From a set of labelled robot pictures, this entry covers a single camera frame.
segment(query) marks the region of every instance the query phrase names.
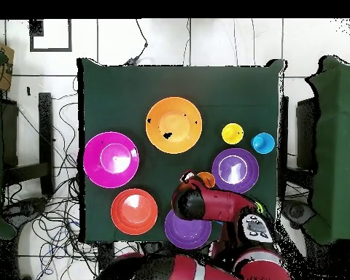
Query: black stain on plate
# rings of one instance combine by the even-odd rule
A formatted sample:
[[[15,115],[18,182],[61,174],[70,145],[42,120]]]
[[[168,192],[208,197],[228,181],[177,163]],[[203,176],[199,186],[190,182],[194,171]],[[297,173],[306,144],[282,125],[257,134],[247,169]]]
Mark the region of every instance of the black stain on plate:
[[[170,133],[165,133],[165,134],[163,134],[163,137],[165,138],[165,139],[168,139],[170,136],[172,136],[172,133],[170,132]]]

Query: purple plate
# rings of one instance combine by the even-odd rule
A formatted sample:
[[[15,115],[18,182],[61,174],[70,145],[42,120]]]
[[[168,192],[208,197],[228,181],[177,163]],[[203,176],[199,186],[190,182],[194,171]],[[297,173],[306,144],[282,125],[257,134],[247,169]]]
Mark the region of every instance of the purple plate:
[[[168,240],[182,249],[196,249],[204,245],[211,234],[211,222],[205,220],[183,220],[170,210],[165,220]]]
[[[257,159],[250,152],[230,148],[218,154],[211,172],[219,189],[245,193],[257,182],[260,169]]]
[[[85,145],[83,166],[91,182],[103,188],[117,188],[132,180],[139,167],[139,153],[127,136],[103,132]]]

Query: white floor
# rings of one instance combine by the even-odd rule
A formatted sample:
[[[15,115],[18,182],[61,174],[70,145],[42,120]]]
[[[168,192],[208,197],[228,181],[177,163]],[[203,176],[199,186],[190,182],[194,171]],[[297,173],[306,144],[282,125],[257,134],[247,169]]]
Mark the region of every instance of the white floor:
[[[304,78],[315,73],[318,61],[323,55],[337,55],[350,63],[350,20],[341,19],[260,19],[254,18],[254,30],[251,18],[230,19],[192,19],[191,44],[187,46],[185,65],[192,66],[264,66],[271,59],[283,58],[288,61],[284,76],[284,94],[289,96],[289,153],[295,155],[296,123],[295,107],[298,101],[313,96],[310,86]],[[143,34],[147,38],[148,48],[144,51],[139,64],[182,64],[184,48],[189,33],[187,19],[143,19],[139,20]],[[48,92],[53,98],[75,94],[77,87],[76,59],[92,58],[104,65],[123,64],[129,58],[138,55],[144,40],[135,20],[72,20],[72,52],[30,52],[27,20],[0,20],[0,42],[15,51],[12,87],[8,97],[17,101],[23,114],[35,126],[38,121],[38,94]],[[66,20],[45,20],[44,37],[34,38],[35,48],[67,47]],[[77,96],[67,96],[53,100],[54,126],[65,136],[68,144],[73,131],[58,116],[65,104],[77,102]],[[63,109],[62,116],[77,132],[77,105]],[[55,147],[62,154],[63,140],[55,131]],[[75,159],[78,153],[78,135],[69,148]],[[18,118],[17,155],[19,164],[39,162],[39,137],[37,132],[20,114]],[[55,152],[55,169],[60,166],[61,157]],[[289,156],[288,162],[295,166],[295,157]],[[76,169],[69,169],[74,176]],[[66,169],[56,177],[56,185],[67,177]],[[18,186],[10,188],[16,191]],[[40,196],[39,180],[23,183],[19,199]],[[67,196],[61,190],[56,197]],[[283,219],[293,241],[303,254],[306,254],[303,236],[299,230],[293,230]],[[39,224],[34,228],[46,238]],[[36,236],[27,224],[20,237],[19,262],[22,274],[30,274],[34,279],[41,271],[39,251],[44,241]],[[42,250],[44,263],[49,259],[48,250]],[[57,272],[44,275],[41,280],[60,280],[71,263],[68,257],[56,259],[50,268]],[[62,280],[92,280],[93,275],[84,261],[74,261],[69,273]]]

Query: cardboard box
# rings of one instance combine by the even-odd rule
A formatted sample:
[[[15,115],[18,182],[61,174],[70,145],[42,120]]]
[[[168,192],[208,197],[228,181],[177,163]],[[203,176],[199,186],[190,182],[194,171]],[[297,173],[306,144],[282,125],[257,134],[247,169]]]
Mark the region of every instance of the cardboard box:
[[[0,51],[8,57],[8,62],[0,67],[0,89],[7,91],[12,83],[13,59],[15,51],[12,48],[0,43]]]

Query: blue cup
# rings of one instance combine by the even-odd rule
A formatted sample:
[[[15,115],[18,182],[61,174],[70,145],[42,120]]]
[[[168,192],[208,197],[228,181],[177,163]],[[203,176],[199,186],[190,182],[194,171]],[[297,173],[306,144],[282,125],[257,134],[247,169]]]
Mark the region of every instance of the blue cup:
[[[252,147],[256,152],[265,155],[272,152],[272,149],[275,147],[275,140],[268,133],[259,133],[253,137]]]

